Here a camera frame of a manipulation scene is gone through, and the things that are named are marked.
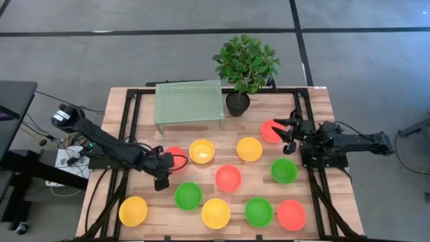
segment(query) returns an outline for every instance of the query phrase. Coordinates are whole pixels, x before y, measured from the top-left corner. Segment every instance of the black pot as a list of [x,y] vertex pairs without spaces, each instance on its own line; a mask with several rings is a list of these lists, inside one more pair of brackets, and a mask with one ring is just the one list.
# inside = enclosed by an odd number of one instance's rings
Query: black pot
[[226,98],[228,111],[233,117],[240,117],[247,111],[251,100],[246,93],[239,94],[238,92],[230,93]]

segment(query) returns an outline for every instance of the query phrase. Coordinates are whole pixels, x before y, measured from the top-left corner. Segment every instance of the desk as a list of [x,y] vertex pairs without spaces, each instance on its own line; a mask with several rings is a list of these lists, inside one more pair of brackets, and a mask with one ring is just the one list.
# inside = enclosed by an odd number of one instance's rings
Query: desk
[[[102,128],[113,136],[118,137],[120,123],[126,99],[127,88],[117,87],[110,91]],[[329,93],[325,88],[308,88],[310,103],[316,123],[325,120],[334,120]],[[201,122],[193,124],[171,124],[165,126],[164,136],[160,135],[154,125],[155,95],[144,94],[138,113],[136,127],[136,139],[151,146],[163,145],[180,146],[188,154],[190,144],[199,138],[211,140],[215,146],[215,158],[209,164],[198,165],[190,162],[183,173],[173,174],[170,178],[170,188],[161,192],[154,191],[153,178],[145,173],[130,171],[126,197],[141,196],[148,203],[148,216],[137,227],[121,226],[121,240],[162,240],[165,235],[172,239],[196,240],[196,239],[255,239],[256,235],[263,235],[264,239],[318,239],[318,230],[312,204],[311,191],[305,168],[301,165],[300,152],[295,152],[288,157],[298,167],[298,179],[290,185],[281,185],[273,181],[269,167],[278,157],[285,157],[282,153],[283,144],[269,144],[261,138],[260,127],[270,118],[287,118],[295,108],[294,97],[291,94],[258,93],[250,95],[251,105],[242,117],[233,118],[224,110],[226,120],[224,128],[220,128],[217,122]],[[130,106],[126,135],[130,131],[133,105]],[[305,113],[304,100],[300,103]],[[237,156],[236,145],[245,136],[253,136],[259,139],[263,145],[262,157],[253,163],[245,163]],[[226,164],[236,165],[243,175],[243,184],[238,192],[225,194],[216,189],[214,174],[216,170]],[[328,168],[327,180],[331,192],[334,207],[343,219],[357,233],[362,234],[363,229],[355,203],[354,193],[349,178],[342,171]],[[83,203],[81,218],[76,236],[84,233],[85,215],[88,203],[93,193],[95,183],[102,171],[94,171],[90,178]],[[89,225],[99,216],[106,201],[109,187],[110,171],[101,180],[95,191],[93,204],[89,209]],[[201,187],[204,197],[200,206],[195,211],[181,211],[173,201],[173,194],[179,184],[183,182],[196,182]],[[245,220],[245,204],[254,196],[267,198],[276,211],[278,204],[283,200],[295,199],[304,205],[307,213],[307,222],[301,231],[289,232],[281,228],[276,217],[271,224],[263,229],[252,227]],[[201,220],[203,204],[211,198],[222,198],[231,209],[229,224],[220,230],[207,228]],[[330,234],[327,212],[322,206],[322,215],[325,224],[325,233]],[[114,230],[113,210],[109,220],[108,234]]]

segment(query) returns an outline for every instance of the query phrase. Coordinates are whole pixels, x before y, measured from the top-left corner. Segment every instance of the red bowl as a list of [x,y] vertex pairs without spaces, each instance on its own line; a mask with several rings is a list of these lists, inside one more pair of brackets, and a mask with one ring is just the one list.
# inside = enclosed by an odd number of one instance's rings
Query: red bowl
[[216,171],[215,183],[223,192],[235,192],[242,184],[241,172],[232,165],[224,165]]
[[273,120],[268,120],[264,122],[264,124],[261,126],[261,136],[270,143],[281,143],[282,139],[279,137],[279,135],[276,134],[271,127],[281,128],[284,129],[285,126],[278,124],[277,122]]
[[[183,149],[179,148],[179,147],[169,147],[165,152],[169,152],[172,155],[185,155],[185,152],[183,151]],[[174,162],[174,166],[170,169],[178,169],[181,166],[183,166],[183,164],[185,164],[185,162],[187,161],[187,159],[183,158],[183,157],[173,157],[173,162]],[[177,170],[177,171],[171,171],[171,173],[177,173],[180,171],[183,171],[185,167]]]
[[277,220],[289,231],[298,231],[306,223],[306,212],[295,200],[285,200],[277,208]]

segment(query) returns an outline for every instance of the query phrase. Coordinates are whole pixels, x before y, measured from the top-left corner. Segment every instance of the floor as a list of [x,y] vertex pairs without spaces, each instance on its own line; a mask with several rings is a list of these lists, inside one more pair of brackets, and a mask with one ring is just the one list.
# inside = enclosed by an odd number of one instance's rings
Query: floor
[[[6,8],[0,17],[0,79],[37,81],[39,91],[95,109],[104,109],[110,87],[217,78],[211,57],[234,36],[132,35],[136,32],[127,30],[294,28],[287,0],[0,0],[2,3]],[[304,31],[307,60],[295,33],[252,34],[277,50],[282,64],[275,78],[278,85],[313,82],[327,86],[338,120],[362,132],[383,130],[393,139],[398,129],[430,115],[429,29],[389,29],[429,27],[430,2],[296,0],[296,5],[303,29],[353,28],[354,33]],[[364,28],[388,32],[370,33]],[[11,37],[22,32],[91,31],[124,31],[127,35]],[[304,69],[312,74],[306,80]],[[42,128],[61,136],[50,125],[58,104],[37,95],[29,113]],[[101,124],[101,116],[90,114],[89,118]],[[23,132],[15,138],[13,148],[40,149],[38,141]],[[398,152],[409,167],[430,172],[430,151],[421,136],[400,139]],[[366,235],[428,241],[430,204],[425,203],[424,192],[430,192],[430,177],[407,171],[394,155],[354,153],[348,157]],[[29,219],[31,231],[17,236],[1,224],[2,241],[73,238],[81,199],[35,203]]]

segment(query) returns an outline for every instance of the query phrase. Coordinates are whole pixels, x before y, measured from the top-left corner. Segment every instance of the white power strip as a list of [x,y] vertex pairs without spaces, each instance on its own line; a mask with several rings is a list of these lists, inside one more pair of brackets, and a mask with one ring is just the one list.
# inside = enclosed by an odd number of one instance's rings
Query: white power strip
[[[81,150],[82,150],[82,146],[67,147],[67,150],[59,149],[56,155],[55,167],[63,171],[78,175],[80,177],[88,178],[89,177],[89,169],[88,169],[89,158],[88,157],[80,158],[72,166],[67,166],[67,163],[66,163],[66,161],[70,159],[70,157],[78,158],[79,151]],[[64,186],[63,184],[58,184],[51,181],[45,181],[45,184],[50,187]]]

